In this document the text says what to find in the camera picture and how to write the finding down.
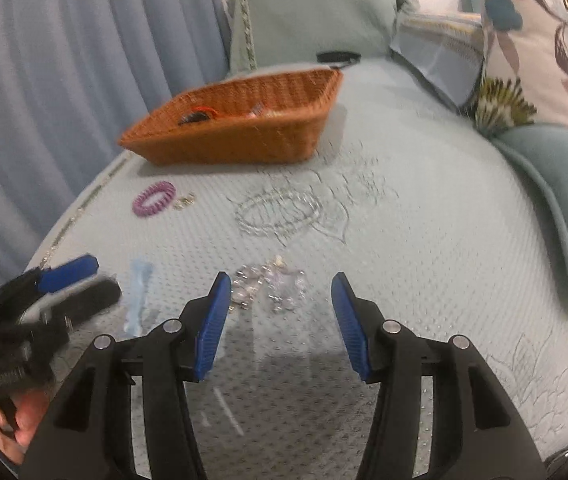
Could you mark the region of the floral print pillow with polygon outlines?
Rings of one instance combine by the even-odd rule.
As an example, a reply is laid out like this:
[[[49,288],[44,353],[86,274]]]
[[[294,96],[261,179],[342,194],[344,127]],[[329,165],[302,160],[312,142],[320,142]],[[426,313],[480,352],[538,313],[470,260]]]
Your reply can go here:
[[[568,127],[568,0],[481,0],[481,18],[479,131]]]

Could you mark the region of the teal covered headboard cushion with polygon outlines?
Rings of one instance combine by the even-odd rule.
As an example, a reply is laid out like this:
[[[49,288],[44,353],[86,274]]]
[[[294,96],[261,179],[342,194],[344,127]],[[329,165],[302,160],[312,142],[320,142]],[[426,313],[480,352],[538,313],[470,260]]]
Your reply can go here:
[[[418,0],[227,0],[229,72],[314,62],[324,52],[387,54],[402,11]]]

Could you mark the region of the black orange hair accessory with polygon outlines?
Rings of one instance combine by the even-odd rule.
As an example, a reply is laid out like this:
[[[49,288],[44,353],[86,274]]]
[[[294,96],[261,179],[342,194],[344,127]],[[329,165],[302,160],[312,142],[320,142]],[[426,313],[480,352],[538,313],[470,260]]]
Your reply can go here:
[[[209,106],[194,106],[192,110],[184,114],[177,124],[179,126],[196,124],[196,122],[208,122],[220,117],[218,110]]]

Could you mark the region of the blue-grey curtain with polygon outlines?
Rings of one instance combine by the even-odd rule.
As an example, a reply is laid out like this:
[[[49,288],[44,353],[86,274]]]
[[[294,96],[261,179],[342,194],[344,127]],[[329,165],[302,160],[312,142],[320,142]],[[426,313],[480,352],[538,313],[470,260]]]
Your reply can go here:
[[[0,0],[0,285],[124,130],[226,73],[228,43],[222,0]]]

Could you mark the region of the light blue plastic hair clip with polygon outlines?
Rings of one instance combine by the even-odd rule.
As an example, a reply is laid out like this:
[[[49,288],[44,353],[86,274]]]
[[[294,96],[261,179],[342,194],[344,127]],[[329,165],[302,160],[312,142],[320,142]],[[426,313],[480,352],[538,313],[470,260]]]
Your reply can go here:
[[[153,263],[133,260],[131,263],[129,300],[124,319],[124,333],[133,338],[142,335],[142,311],[146,304],[148,285],[153,274]]]

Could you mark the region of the small gold earring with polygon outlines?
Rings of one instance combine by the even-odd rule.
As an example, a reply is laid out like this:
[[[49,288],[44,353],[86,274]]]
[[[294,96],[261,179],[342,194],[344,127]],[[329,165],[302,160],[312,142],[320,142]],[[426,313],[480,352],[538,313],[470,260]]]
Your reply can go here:
[[[194,193],[188,193],[185,196],[177,197],[173,200],[173,208],[177,210],[182,210],[189,206],[192,206],[196,202],[196,196]]]

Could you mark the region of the striped blue-grey pillow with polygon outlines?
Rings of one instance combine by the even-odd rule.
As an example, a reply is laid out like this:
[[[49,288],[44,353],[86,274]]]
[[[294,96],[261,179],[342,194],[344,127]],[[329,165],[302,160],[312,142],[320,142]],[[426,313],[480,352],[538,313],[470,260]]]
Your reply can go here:
[[[403,12],[390,52],[448,108],[474,113],[484,60],[478,13]]]

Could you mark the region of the orange wicker basket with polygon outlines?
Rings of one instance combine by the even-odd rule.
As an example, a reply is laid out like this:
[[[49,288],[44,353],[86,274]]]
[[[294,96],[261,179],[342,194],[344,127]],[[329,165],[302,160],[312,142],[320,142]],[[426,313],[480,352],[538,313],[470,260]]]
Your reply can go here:
[[[311,158],[343,75],[319,67],[185,91],[122,133],[118,144],[156,166],[295,164]],[[179,126],[194,106],[220,117]]]

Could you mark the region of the light teal embroidered bedspread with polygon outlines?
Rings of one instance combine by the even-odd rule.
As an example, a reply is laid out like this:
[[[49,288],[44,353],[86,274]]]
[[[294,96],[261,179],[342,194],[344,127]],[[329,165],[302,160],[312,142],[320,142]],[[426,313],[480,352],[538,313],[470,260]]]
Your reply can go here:
[[[177,197],[196,202],[173,208]],[[568,278],[542,193],[402,66],[348,68],[316,154],[293,166],[156,167],[119,156],[32,256],[86,252],[128,288],[154,270],[151,330],[219,272],[282,260],[305,276],[287,311],[229,312],[214,366],[187,389],[211,479],[351,479],[377,390],[354,373],[331,307],[349,278],[418,336],[466,335],[549,457],[568,448]]]

